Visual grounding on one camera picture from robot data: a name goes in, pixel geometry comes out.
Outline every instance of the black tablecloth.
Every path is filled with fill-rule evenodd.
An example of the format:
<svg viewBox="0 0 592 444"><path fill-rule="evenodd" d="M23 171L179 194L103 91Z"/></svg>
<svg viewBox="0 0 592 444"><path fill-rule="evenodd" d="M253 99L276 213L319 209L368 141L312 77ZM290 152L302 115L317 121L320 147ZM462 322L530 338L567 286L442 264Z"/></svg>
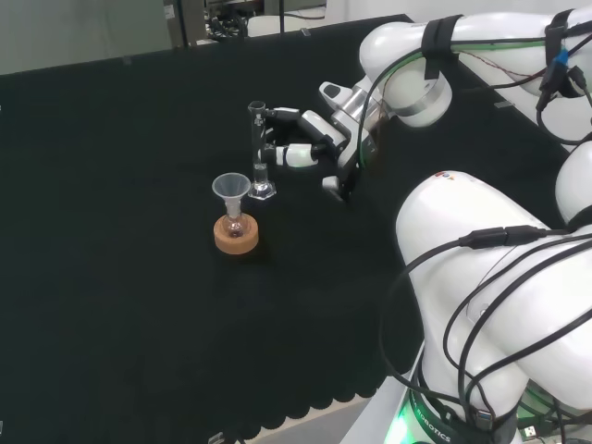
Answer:
<svg viewBox="0 0 592 444"><path fill-rule="evenodd" d="M386 125L349 206L320 191L327 166L274 171L278 195L244 203L257 250L215 248L212 180L251 175L247 104L328 117L319 84L358 81L360 42L385 21L0 78L2 442L248 438L371 396L385 375L377 302L401 269L393 218L441 169L560 225L562 148L495 93L459 92L476 80L447 68L449 112L428 129ZM404 371L421 341L409 291L388 334Z"/></svg>

